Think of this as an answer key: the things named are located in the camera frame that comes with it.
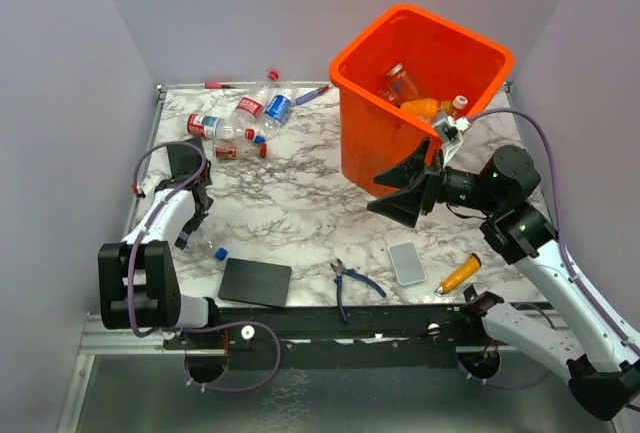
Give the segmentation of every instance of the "smartphone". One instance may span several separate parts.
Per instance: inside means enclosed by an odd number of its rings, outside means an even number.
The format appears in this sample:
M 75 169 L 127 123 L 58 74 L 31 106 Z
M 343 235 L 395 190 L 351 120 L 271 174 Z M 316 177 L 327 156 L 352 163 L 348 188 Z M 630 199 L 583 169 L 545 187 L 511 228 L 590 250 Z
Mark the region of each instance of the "smartphone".
M 418 256 L 418 250 L 413 243 L 402 243 L 389 248 L 391 263 L 396 271 L 398 283 L 411 285 L 427 279 L 422 261 Z

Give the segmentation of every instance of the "blue-handled pliers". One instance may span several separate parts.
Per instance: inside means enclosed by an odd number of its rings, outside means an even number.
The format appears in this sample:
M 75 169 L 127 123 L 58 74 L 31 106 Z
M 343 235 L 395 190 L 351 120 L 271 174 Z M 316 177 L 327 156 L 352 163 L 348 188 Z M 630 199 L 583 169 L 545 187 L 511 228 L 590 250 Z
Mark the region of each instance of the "blue-handled pliers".
M 363 283 L 366 283 L 371 288 L 376 290 L 381 297 L 383 298 L 387 297 L 387 294 L 384 292 L 382 288 L 380 288 L 380 285 L 378 285 L 371 278 L 367 278 L 366 276 L 361 275 L 360 273 L 356 273 L 356 270 L 354 269 L 347 270 L 342 264 L 342 261 L 340 261 L 340 259 L 337 260 L 337 263 L 331 263 L 331 269 L 336 272 L 336 277 L 333 279 L 335 284 L 338 285 L 338 288 L 336 291 L 336 300 L 338 302 L 338 310 L 340 311 L 340 316 L 342 317 L 342 321 L 344 322 L 345 325 L 349 323 L 349 315 L 344 310 L 344 306 L 342 306 L 342 277 L 344 275 L 350 276 L 355 280 L 360 280 Z

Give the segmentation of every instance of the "marble countertop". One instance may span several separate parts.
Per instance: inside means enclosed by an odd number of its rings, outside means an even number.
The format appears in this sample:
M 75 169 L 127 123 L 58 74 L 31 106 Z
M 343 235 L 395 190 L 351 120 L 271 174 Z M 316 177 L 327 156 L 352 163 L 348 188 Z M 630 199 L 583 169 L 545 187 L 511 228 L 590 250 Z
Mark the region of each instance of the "marble countertop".
M 242 93 L 169 89 L 155 144 L 188 138 L 184 115 L 228 116 Z M 506 94 L 499 92 L 490 106 L 508 106 Z M 172 250 L 184 294 L 213 296 L 222 307 L 246 306 L 217 298 L 224 263 L 213 253 L 224 247 L 231 257 L 290 265 L 287 306 L 334 306 L 336 285 L 329 262 L 337 257 L 387 292 L 382 299 L 365 284 L 346 278 L 345 306 L 462 303 L 462 290 L 471 283 L 478 292 L 491 289 L 507 301 L 544 300 L 484 242 L 480 220 L 459 219 L 436 205 L 410 229 L 368 212 L 366 204 L 373 197 L 340 172 L 339 116 L 339 94 L 332 88 L 292 110 L 287 125 L 269 142 L 266 159 L 212 160 L 208 194 L 215 202 L 209 216 L 187 249 Z M 520 143 L 511 115 L 479 120 L 452 166 L 479 171 L 497 147 L 509 143 Z M 204 140 L 204 144 L 212 158 L 212 143 Z M 166 153 L 154 153 L 148 174 L 168 177 L 168 173 Z M 138 205 L 137 221 L 148 206 L 148 200 Z M 405 287 L 396 281 L 388 252 L 390 246 L 404 242 L 416 245 L 427 274 L 426 281 Z M 450 295 L 436 296 L 440 282 L 472 252 L 482 259 L 482 268 Z

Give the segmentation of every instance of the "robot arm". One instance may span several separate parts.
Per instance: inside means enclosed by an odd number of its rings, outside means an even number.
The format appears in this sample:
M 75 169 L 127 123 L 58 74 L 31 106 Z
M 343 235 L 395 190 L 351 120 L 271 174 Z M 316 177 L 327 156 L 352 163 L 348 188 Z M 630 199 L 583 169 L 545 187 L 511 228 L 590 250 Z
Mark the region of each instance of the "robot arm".
M 190 142 L 202 149 L 198 138 Z M 213 204 L 205 190 L 211 182 L 210 164 L 207 162 L 196 181 L 176 193 L 179 185 L 197 171 L 202 160 L 197 150 L 182 145 L 170 145 L 168 155 L 172 176 L 156 187 L 153 204 L 145 217 L 121 242 L 107 243 L 98 253 L 100 312 L 108 329 L 131 327 L 127 303 L 128 264 L 141 233 L 135 257 L 133 299 L 138 325 L 199 328 L 216 323 L 218 310 L 213 299 L 180 293 L 171 257 L 171 246 L 175 244 L 183 249 Z M 164 207 L 152 217 L 161 203 Z
M 491 300 L 498 298 L 492 294 L 472 300 L 477 303 L 466 311 L 476 312 L 489 336 L 520 349 L 566 381 L 591 414 L 613 418 L 640 393 L 640 355 L 634 345 L 640 335 L 575 263 L 571 274 L 564 265 L 555 228 L 527 201 L 540 182 L 531 157 L 522 148 L 503 146 L 479 174 L 472 174 L 445 168 L 442 153 L 425 166 L 428 148 L 426 139 L 407 160 L 378 175 L 376 183 L 400 190 L 370 202 L 367 209 L 411 227 L 436 202 L 486 213 L 480 230 L 487 243 L 531 280 L 577 341 L 522 315 L 502 299 Z

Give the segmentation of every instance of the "bottle label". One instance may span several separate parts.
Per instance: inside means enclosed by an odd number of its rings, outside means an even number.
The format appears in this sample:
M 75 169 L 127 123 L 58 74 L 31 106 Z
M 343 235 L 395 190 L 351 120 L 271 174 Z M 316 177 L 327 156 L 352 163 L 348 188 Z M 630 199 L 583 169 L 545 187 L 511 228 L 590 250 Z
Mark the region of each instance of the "bottle label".
M 235 146 L 216 145 L 216 158 L 220 160 L 232 160 L 236 157 Z
M 190 135 L 201 136 L 203 138 L 216 137 L 216 125 L 220 118 L 206 115 L 189 115 L 187 120 L 187 131 Z
M 291 100 L 282 95 L 276 95 L 269 103 L 269 106 L 265 110 L 264 114 L 269 115 L 281 125 L 286 121 L 289 114 L 289 108 L 291 107 Z
M 236 108 L 239 110 L 248 111 L 257 118 L 260 112 L 262 112 L 262 108 L 264 108 L 264 105 L 254 100 L 253 98 L 244 96 L 242 97 L 240 103 L 238 103 L 238 106 L 236 106 Z

